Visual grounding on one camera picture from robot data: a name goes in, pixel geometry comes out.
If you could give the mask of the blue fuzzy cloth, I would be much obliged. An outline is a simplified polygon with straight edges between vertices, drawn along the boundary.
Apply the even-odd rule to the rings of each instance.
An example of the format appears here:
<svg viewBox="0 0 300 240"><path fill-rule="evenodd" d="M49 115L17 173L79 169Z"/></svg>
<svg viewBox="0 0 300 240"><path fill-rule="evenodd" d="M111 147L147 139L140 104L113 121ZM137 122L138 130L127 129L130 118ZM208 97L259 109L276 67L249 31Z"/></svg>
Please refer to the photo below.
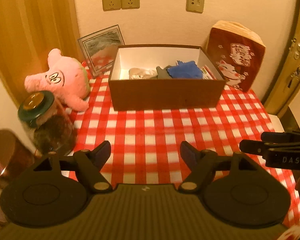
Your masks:
<svg viewBox="0 0 300 240"><path fill-rule="evenodd" d="M175 66L167 69L168 74L175 79L202 79L203 72L194 61L177 61Z"/></svg>

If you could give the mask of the striped knitted sock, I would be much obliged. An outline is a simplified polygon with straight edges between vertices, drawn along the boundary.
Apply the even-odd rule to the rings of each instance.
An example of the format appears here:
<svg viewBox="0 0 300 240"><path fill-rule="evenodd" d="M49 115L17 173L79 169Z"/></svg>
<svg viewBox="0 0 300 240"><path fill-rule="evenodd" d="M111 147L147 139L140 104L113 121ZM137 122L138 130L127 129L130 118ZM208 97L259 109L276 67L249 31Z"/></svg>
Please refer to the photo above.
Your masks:
<svg viewBox="0 0 300 240"><path fill-rule="evenodd" d="M166 66L165 68L161 68L157 66L156 67L157 79L171 79L172 77L167 71L170 67L171 67L170 65Z"/></svg>

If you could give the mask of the beige fuzzy soft item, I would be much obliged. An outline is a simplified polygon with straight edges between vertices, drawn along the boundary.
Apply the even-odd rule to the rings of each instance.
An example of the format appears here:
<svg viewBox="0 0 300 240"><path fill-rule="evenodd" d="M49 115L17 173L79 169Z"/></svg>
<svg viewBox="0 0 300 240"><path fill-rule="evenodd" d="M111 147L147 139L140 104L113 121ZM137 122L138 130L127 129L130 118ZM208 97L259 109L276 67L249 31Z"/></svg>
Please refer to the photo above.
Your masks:
<svg viewBox="0 0 300 240"><path fill-rule="evenodd" d="M157 75L157 71L153 69L130 68L129 70L130 80L155 79Z"/></svg>

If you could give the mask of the white chair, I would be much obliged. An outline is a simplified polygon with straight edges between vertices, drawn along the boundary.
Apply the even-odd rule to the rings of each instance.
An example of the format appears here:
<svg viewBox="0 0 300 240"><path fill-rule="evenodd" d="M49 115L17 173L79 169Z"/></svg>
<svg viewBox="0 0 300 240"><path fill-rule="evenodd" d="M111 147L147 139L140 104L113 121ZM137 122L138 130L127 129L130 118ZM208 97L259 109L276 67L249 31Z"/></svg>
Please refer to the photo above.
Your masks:
<svg viewBox="0 0 300 240"><path fill-rule="evenodd" d="M300 131L300 90L279 114L269 117L275 132Z"/></svg>

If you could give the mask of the glass jar green lid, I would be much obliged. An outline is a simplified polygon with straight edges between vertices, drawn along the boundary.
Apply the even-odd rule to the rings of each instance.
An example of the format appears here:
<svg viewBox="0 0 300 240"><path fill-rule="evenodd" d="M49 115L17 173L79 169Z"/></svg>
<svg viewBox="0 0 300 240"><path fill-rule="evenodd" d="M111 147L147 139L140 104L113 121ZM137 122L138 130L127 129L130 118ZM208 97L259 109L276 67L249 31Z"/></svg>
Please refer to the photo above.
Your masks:
<svg viewBox="0 0 300 240"><path fill-rule="evenodd" d="M73 123L48 90L30 94L18 109L18 118L40 154L68 155L76 144Z"/></svg>

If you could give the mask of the red white checkered tablecloth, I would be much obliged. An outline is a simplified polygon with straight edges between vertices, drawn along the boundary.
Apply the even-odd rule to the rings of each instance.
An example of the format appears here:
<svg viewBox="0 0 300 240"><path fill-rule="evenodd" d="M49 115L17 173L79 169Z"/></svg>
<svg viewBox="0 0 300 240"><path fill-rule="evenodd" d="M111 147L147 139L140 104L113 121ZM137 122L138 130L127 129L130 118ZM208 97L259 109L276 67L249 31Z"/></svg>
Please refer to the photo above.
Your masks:
<svg viewBox="0 0 300 240"><path fill-rule="evenodd" d="M90 90L87 111L66 113L77 132L75 150L110 142L111 156L101 172L111 185L179 185L190 172L180 156L181 142L231 155L242 139L283 130L252 90L225 87L214 108L127 112L113 109L108 74L91 79Z"/></svg>

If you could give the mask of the wooden door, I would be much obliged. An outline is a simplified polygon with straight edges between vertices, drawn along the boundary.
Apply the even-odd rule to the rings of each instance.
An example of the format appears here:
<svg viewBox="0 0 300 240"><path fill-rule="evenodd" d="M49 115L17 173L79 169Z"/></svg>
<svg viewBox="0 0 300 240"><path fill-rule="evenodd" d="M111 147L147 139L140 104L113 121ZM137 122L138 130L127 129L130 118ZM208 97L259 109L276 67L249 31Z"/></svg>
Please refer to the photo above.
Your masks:
<svg viewBox="0 0 300 240"><path fill-rule="evenodd" d="M300 8L293 38L296 38L297 42L300 42ZM294 96L296 96L296 94L300 90L300 78L298 82L295 81L293 83L293 87L291 89L288 88L289 77L295 67L296 64L294 63L294 60L292 58L292 52L290 52L289 50L278 79L276 80L271 93L264 103L264 107L267 113L271 115L279 114L285 107L287 107L291 103Z"/></svg>

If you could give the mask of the brown cardboard box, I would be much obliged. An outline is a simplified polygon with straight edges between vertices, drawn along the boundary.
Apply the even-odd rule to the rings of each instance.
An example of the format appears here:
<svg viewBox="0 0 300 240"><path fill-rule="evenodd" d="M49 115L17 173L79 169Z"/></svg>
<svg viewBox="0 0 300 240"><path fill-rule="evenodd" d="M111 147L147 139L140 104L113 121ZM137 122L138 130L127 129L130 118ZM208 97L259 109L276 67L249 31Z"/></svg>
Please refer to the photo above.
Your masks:
<svg viewBox="0 0 300 240"><path fill-rule="evenodd" d="M131 68L164 68L178 61L194 61L198 67L206 66L214 79L129 78ZM116 111L140 111L215 107L225 79L200 46L135 44L118 47L108 83Z"/></svg>

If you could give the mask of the brown round stool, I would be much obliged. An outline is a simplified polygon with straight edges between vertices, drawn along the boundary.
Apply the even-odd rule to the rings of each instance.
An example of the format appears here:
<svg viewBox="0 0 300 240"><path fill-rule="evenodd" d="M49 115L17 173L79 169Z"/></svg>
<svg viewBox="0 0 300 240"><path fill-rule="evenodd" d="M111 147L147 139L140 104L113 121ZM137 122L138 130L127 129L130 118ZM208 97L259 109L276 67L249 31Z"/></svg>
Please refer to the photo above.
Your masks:
<svg viewBox="0 0 300 240"><path fill-rule="evenodd" d="M9 129L0 130L0 188L30 167L35 161L31 151Z"/></svg>

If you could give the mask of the keys in door lock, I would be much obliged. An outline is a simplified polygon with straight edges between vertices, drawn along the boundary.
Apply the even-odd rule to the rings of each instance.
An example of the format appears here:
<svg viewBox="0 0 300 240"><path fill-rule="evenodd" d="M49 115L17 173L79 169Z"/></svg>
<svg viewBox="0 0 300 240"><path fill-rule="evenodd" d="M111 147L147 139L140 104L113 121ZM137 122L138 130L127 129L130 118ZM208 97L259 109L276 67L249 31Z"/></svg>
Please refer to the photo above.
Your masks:
<svg viewBox="0 0 300 240"><path fill-rule="evenodd" d="M292 52L292 58L296 64L295 69L289 77L288 88L291 89L293 87L293 83L295 81L298 82L300 78L300 42L297 42L296 38L292 39L292 45L289 50Z"/></svg>

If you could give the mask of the pink plush toy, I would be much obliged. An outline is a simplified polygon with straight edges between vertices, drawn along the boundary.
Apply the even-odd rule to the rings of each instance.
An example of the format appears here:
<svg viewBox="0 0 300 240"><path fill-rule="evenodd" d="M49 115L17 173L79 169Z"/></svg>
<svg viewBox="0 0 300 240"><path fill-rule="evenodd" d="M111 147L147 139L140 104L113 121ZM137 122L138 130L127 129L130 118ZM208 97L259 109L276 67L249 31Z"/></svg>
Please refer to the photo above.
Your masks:
<svg viewBox="0 0 300 240"><path fill-rule="evenodd" d="M90 93L90 87L85 68L77 59L63 56L58 48L49 52L47 63L47 72L25 77L26 91L48 90L74 111L86 111L89 103L85 98Z"/></svg>

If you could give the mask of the red lucky cat cushion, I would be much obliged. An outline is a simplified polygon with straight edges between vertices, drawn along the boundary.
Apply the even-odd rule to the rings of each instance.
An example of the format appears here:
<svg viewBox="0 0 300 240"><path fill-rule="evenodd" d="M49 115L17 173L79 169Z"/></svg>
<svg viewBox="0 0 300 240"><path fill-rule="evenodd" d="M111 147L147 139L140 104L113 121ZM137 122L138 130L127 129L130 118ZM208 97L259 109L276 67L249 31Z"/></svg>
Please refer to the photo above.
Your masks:
<svg viewBox="0 0 300 240"><path fill-rule="evenodd" d="M206 52L223 74L226 84L247 92L259 70L266 51L260 36L244 25L219 20L211 28Z"/></svg>

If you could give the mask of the framed picture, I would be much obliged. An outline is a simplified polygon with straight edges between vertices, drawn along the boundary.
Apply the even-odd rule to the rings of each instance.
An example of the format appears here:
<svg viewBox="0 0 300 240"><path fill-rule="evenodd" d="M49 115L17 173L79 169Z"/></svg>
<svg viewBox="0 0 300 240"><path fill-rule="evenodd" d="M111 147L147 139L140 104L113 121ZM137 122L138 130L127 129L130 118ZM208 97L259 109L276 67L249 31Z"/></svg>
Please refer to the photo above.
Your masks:
<svg viewBox="0 0 300 240"><path fill-rule="evenodd" d="M118 46L125 44L118 24L80 37L78 43L93 77L112 68Z"/></svg>

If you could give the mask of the yellow curtain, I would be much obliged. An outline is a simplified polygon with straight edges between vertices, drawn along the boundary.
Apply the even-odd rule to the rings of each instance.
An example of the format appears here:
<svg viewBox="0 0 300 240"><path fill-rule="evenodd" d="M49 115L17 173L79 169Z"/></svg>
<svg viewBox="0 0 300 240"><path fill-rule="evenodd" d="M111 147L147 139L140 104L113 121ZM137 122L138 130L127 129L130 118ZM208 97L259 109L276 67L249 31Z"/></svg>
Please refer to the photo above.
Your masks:
<svg viewBox="0 0 300 240"><path fill-rule="evenodd" d="M75 0L0 0L0 79L17 106L25 77L47 71L51 49L83 59L78 38Z"/></svg>

